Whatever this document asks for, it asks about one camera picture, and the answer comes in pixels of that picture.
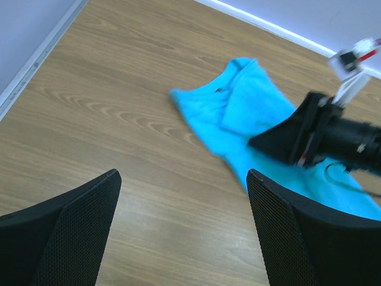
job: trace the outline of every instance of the floor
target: floor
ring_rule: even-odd
[[[0,215],[117,168],[98,285],[268,285],[245,193],[168,99],[241,56],[295,105],[338,88],[325,58],[193,0],[90,0],[0,123]],[[347,116],[381,125],[380,90],[373,80]]]

